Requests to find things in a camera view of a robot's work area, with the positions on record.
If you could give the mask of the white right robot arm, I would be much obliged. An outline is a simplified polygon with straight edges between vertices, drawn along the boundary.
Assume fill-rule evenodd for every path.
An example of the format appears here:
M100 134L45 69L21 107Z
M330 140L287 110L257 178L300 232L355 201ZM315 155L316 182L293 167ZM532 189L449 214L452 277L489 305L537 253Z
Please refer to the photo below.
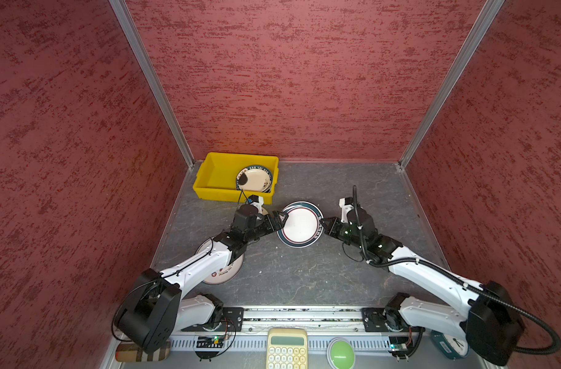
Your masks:
M507 291L483 285L427 261L401 242L380 234L360 207L343 206L342 218L321 221L326 235L360 249L363 261L406 278L440 299L439 304L398 293L383 309L391 331L423 327L465 341L491 364L505 366L524 332L520 315L509 308Z

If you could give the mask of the white plate green red rim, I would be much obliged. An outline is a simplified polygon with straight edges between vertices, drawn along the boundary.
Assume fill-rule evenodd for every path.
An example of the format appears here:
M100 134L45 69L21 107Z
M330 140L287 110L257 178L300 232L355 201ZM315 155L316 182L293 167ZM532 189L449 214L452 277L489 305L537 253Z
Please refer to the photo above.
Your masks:
M285 245L291 248L306 248L321 237L323 213L315 204L295 201L287 205L283 212L288 214L288 219L277 235Z

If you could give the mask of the dark green alarm clock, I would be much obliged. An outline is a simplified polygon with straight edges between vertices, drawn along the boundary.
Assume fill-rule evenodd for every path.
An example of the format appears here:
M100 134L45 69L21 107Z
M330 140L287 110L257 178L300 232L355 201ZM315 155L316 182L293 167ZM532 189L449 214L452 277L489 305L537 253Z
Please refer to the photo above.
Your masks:
M442 332L431 331L430 340L436 349L449 360L463 359L469 354L469 345L465 341L445 335Z

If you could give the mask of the yellow calculator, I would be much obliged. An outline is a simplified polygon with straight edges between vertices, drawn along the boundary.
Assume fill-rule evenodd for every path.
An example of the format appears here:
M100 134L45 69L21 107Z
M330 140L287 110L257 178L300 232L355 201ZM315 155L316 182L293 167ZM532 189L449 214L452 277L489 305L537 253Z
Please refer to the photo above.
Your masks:
M267 336L266 368L307 369L308 336L305 330L272 328Z

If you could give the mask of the green round push button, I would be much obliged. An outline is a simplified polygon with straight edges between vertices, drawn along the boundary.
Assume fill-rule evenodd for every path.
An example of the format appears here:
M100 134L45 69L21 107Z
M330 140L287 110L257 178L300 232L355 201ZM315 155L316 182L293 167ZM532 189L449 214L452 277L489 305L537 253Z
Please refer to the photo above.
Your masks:
M353 369L356 354L346 338L334 338L327 346L326 359L332 369Z

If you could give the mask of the white plate red characters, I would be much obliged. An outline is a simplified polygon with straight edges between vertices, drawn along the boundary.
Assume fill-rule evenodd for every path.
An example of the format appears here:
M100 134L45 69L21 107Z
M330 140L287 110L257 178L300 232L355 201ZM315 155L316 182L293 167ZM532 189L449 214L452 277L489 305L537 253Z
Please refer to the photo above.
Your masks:
M212 246L212 241L207 239L196 251L196 255L204 256L204 259L199 262L199 265L202 268L207 266L206 271L210 272L209 275L205 275L203 283L209 285L224 284L233 279L240 272L245 255L240 255L235 261L225 267L221 267L223 259L215 257L215 251L211 250Z

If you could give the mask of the green circuit board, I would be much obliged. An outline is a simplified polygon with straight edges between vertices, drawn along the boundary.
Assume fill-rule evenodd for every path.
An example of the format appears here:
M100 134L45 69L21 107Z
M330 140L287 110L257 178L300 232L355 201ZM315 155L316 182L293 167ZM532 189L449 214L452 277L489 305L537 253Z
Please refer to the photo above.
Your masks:
M196 349L221 350L225 346L225 339L220 336L200 336L197 338Z
M407 352L413 346L412 338L405 337L389 337L387 350L389 352Z

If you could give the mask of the right green circuit board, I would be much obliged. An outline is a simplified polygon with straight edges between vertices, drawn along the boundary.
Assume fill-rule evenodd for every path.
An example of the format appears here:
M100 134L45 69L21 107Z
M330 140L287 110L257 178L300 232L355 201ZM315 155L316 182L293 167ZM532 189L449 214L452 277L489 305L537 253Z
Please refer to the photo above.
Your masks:
M405 337L389 337L387 350L389 352L407 352L413 346L412 338Z

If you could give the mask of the silver left corner wall strip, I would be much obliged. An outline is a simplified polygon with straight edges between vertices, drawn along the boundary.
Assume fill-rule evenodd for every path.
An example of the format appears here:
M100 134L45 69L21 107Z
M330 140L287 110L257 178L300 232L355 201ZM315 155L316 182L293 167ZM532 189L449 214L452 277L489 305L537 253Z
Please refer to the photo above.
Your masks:
M117 17L117 21L124 32L126 39L128 40L129 46L131 46L131 50L137 59L161 113L171 130L171 134L177 143L180 153L182 154L188 168L193 169L196 160L191 152L188 141L183 134L179 121L175 116L174 109L168 100L164 87L162 86L157 72L151 62L150 56L144 46L139 31L134 24L133 17L126 1L110 0L109 3Z

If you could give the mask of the plaid fabric pouch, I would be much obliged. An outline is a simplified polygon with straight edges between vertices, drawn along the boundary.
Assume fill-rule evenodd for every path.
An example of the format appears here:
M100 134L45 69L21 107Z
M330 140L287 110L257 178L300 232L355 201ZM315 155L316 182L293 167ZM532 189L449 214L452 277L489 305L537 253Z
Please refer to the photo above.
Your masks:
M171 353L171 342L167 341L153 353L144 352L134 343L120 343L115 352L115 360L119 363L163 361Z

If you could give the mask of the yellow plastic bin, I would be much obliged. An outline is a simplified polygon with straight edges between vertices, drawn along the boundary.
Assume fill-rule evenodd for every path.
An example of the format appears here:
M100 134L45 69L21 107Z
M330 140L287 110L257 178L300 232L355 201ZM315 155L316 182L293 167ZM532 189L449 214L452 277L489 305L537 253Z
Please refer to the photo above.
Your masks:
M275 186L280 174L279 164L280 159L275 156L211 152L200 165L193 189L202 200L236 203L241 201L241 195L258 195L263 197L264 204L273 204ZM269 192L246 189L241 192L237 189L237 176L242 170L255 165L262 166L271 173Z

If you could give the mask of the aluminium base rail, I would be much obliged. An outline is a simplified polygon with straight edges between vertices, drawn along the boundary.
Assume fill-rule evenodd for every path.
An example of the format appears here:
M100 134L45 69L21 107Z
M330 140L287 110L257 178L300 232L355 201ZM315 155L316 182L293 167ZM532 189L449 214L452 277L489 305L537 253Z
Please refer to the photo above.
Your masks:
M418 327L389 330L380 307L251 305L219 307L216 312L218 321L174 332L168 338L171 350L206 351L210 355L226 350L257 351L266 347L269 330L278 327L305 330L310 353L325 351L333 338L343 337L356 353L390 355L389 337L409 337L414 345L420 335ZM220 336L226 344L216 351L196 349L200 336ZM410 350L397 353L404 355Z

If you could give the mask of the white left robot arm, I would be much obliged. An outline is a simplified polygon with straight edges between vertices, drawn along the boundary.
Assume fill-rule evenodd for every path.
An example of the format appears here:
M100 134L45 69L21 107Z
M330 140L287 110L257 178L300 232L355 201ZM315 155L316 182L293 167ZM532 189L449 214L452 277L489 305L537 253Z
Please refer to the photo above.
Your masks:
M231 227L209 238L207 248L182 263L157 272L149 268L135 281L111 322L146 354L161 348L176 331L218 321L220 300L210 295L187 298L188 292L243 256L247 246L282 230L287 212L263 214L254 204L243 204Z

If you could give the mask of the silver corner wall strip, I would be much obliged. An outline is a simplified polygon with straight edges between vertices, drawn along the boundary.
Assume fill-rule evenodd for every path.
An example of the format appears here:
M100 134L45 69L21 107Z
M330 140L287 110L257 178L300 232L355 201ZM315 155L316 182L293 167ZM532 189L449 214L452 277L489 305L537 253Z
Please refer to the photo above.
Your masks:
M137 59L161 113L171 130L171 134L177 143L180 153L182 154L188 168L193 169L196 160L191 152L188 141L183 134L179 121L175 116L174 109L168 100L164 87L162 86L157 72L151 62L150 56L144 46L139 31L134 24L133 17L126 1L110 0L109 3L117 17L117 21L124 32L126 39L128 40L129 46L131 46L131 50Z
M423 116L420 126L399 161L399 166L402 172L406 170L406 167L411 162L415 152L420 147L421 142L440 113L440 110L444 106L446 100L449 98L449 95L455 88L456 83L459 81L461 75L480 46L481 41L483 41L483 38L496 19L504 3L504 0L485 1L472 28L463 42L451 67L449 68L443 83L427 109L426 114Z

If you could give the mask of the silver right corner wall strip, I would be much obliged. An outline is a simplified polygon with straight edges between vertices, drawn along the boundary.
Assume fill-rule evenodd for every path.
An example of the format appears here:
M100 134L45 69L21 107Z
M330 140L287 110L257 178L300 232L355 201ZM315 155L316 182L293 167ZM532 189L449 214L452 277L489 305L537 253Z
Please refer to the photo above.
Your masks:
M440 110L444 106L446 100L449 98L449 95L455 88L456 83L459 81L461 75L480 46L481 41L483 41L483 38L496 19L504 3L504 0L485 1L472 28L463 42L451 67L449 68L443 83L427 109L426 114L423 116L420 126L399 161L399 166L402 172L406 170L406 167L411 162L415 152L420 147L421 142L440 113Z

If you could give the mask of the left green circuit board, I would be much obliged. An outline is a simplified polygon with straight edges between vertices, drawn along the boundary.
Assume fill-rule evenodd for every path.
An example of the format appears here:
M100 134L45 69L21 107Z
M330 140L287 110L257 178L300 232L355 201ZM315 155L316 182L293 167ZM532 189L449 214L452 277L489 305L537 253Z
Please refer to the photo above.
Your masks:
M196 349L221 350L225 346L225 339L220 336L200 336L197 338Z

